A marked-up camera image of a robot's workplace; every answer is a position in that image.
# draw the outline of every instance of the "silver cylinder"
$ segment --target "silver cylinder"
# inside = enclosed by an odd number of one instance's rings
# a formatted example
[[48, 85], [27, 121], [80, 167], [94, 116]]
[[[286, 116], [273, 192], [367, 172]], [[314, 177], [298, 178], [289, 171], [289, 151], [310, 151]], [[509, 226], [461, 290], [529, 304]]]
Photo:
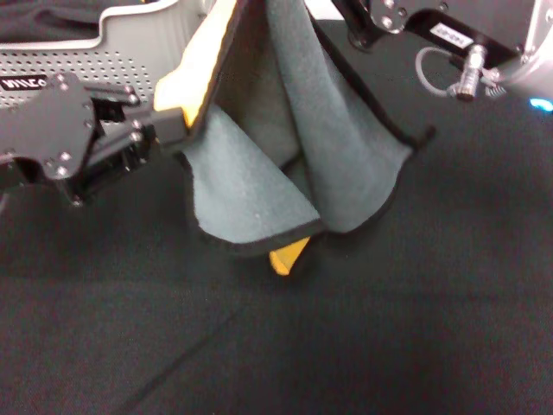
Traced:
[[486, 62], [487, 50], [481, 45], [473, 46], [468, 52], [461, 81], [457, 87], [457, 98], [463, 101], [472, 101], [482, 76], [482, 69]]

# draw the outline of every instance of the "cable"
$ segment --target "cable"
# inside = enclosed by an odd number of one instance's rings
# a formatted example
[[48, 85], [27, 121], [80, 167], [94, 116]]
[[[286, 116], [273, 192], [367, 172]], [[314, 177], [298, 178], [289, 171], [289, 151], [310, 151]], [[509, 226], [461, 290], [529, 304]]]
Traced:
[[[422, 48], [418, 54], [416, 54], [415, 59], [415, 69], [416, 69], [416, 75], [418, 76], [418, 79], [421, 81], [421, 84], [423, 84], [424, 88], [431, 94], [435, 95], [436, 97], [440, 98], [447, 98], [447, 97], [454, 97], [456, 95], [456, 88], [459, 85], [458, 83], [453, 84], [448, 89], [439, 89], [433, 86], [429, 80], [426, 78], [426, 75], [424, 75], [423, 70], [423, 60], [426, 57], [427, 54], [441, 54], [443, 56], [446, 56], [447, 58], [451, 58], [453, 54], [447, 50], [439, 49], [439, 48]], [[488, 78], [489, 71], [484, 69], [483, 75], [480, 78], [480, 81], [486, 86], [486, 96], [492, 99], [497, 99], [499, 97], [502, 97], [507, 94], [507, 91], [502, 86], [498, 86], [495, 82], [493, 82], [491, 79]]]
[[423, 84], [424, 88], [426, 88], [426, 90], [429, 93], [435, 95], [436, 97], [441, 97], [441, 98], [454, 96], [454, 90], [457, 84], [453, 84], [448, 89], [439, 89], [433, 86], [424, 75], [423, 59], [426, 57], [427, 54], [442, 54], [447, 58], [451, 58], [453, 54], [448, 52], [447, 50], [443, 50], [439, 48], [432, 48], [432, 47], [422, 48], [421, 50], [419, 50], [418, 54], [416, 54], [415, 69], [416, 69], [416, 76], [418, 76], [418, 79], [421, 81], [421, 84]]

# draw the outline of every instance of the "perforated panel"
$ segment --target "perforated panel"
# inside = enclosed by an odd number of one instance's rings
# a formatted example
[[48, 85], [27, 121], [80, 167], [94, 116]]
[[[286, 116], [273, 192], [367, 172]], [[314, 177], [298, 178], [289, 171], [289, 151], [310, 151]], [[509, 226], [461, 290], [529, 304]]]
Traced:
[[[212, 4], [162, 0], [107, 10], [96, 40], [0, 44], [1, 76], [52, 76], [71, 72], [83, 81], [133, 86], [145, 102], [157, 81], [173, 71]], [[0, 108], [32, 99], [37, 91], [4, 91]]]
[[[142, 101], [147, 101], [154, 92], [145, 62], [122, 54], [110, 52], [56, 51], [56, 52], [2, 52], [0, 76], [72, 72], [84, 81], [135, 87]], [[30, 98], [21, 93], [0, 95], [0, 107], [11, 106]]]

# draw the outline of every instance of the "gray towel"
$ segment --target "gray towel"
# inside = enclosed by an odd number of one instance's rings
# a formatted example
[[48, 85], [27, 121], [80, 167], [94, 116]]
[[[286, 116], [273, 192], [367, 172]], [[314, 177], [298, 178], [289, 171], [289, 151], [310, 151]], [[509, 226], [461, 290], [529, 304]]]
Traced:
[[411, 148], [336, 69], [302, 0], [250, 2], [221, 79], [216, 102], [230, 117], [213, 109], [185, 152], [203, 231], [286, 245], [319, 218], [352, 231], [388, 200]]

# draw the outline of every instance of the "blue light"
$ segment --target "blue light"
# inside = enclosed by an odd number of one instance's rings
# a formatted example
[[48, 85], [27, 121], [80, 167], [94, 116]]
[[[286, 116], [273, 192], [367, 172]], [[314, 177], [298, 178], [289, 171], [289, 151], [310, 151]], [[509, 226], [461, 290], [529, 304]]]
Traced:
[[553, 102], [548, 101], [547, 99], [532, 98], [530, 100], [530, 105], [532, 105], [534, 108], [537, 108], [538, 110], [553, 112]]

